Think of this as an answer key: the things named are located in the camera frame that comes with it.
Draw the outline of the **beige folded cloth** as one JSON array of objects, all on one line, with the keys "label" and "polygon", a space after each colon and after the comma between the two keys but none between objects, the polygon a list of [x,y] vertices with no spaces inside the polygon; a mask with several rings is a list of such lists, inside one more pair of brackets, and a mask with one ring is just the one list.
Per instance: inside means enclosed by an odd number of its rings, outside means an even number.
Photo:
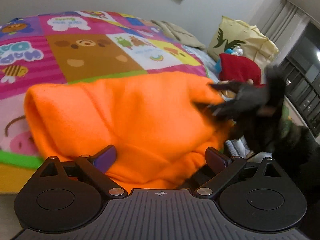
[{"label": "beige folded cloth", "polygon": [[193,34],[189,33],[182,27],[167,21],[151,20],[151,22],[159,26],[164,35],[180,42],[182,45],[197,48],[202,51],[206,50],[206,46],[203,43],[201,43]]}]

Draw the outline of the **orange pumpkin costume garment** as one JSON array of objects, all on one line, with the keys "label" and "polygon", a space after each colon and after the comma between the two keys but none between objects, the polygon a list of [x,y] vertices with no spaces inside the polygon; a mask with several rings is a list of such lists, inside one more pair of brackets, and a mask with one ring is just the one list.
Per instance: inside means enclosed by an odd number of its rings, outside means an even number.
[{"label": "orange pumpkin costume garment", "polygon": [[44,158],[71,161],[108,145],[117,150],[106,174],[127,191],[174,189],[221,149],[230,121],[209,120],[196,102],[222,102],[210,80],[162,72],[73,85],[30,87],[24,112]]}]

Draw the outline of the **red plush toy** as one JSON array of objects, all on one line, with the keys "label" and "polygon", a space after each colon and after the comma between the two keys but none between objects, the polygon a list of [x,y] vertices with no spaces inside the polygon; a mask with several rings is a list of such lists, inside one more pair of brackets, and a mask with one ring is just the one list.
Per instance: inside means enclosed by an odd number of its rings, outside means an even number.
[{"label": "red plush toy", "polygon": [[261,86],[261,69],[249,58],[232,54],[220,54],[221,81],[239,81],[246,83],[253,81],[254,86]]}]

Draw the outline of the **colourful cartoon patchwork blanket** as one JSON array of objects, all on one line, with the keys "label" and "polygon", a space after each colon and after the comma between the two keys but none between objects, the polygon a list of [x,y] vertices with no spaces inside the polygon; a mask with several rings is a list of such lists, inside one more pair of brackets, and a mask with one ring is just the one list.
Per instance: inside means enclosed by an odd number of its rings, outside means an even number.
[{"label": "colourful cartoon patchwork blanket", "polygon": [[24,116],[30,86],[174,71],[207,75],[194,51],[132,15],[67,11],[2,25],[1,193],[20,191],[42,163]]}]

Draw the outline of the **yellow pillow with bird print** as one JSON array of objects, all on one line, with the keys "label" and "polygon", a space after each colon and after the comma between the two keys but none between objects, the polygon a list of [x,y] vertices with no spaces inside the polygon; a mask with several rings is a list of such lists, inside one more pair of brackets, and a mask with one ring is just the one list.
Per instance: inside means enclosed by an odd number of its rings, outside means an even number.
[{"label": "yellow pillow with bird print", "polygon": [[227,49],[240,47],[243,56],[254,61],[261,69],[269,65],[279,53],[278,47],[255,25],[222,16],[207,53],[216,61]]}]

